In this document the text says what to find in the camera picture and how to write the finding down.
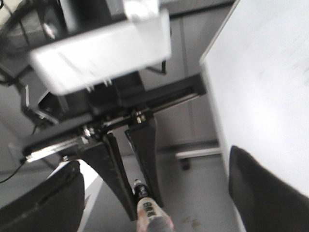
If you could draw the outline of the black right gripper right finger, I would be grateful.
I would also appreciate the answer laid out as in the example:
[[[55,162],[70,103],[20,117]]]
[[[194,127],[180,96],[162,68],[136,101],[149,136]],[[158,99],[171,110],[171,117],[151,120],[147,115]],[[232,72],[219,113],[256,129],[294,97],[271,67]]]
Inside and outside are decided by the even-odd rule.
[[[229,194],[248,232],[307,232],[309,199],[250,153],[230,149]]]

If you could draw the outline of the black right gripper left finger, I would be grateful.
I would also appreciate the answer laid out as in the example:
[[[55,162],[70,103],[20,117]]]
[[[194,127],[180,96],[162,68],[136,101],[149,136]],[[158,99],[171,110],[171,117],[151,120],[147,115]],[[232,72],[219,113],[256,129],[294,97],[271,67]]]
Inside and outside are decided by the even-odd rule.
[[[66,163],[34,189],[0,210],[2,232],[76,232],[84,211],[78,161]]]

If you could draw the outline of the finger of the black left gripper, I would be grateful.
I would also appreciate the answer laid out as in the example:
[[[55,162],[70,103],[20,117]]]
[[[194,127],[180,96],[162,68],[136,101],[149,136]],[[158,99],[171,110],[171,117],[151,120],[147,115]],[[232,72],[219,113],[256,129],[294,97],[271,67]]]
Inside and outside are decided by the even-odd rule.
[[[113,133],[81,149],[80,158],[94,169],[112,190],[131,221],[137,220],[137,204]]]
[[[157,204],[164,206],[156,168],[156,121],[150,118],[129,126],[125,134],[136,155],[144,180]]]

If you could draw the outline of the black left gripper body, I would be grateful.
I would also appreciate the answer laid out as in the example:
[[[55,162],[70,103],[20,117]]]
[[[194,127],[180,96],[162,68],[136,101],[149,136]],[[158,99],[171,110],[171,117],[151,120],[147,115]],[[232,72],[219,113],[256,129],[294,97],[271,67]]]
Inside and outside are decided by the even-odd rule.
[[[133,93],[120,92],[116,85],[94,92],[98,107],[74,119],[66,120],[21,142],[21,152],[28,162],[47,157],[88,136],[100,136],[124,125],[136,124],[143,117],[190,101],[206,93],[201,75]]]

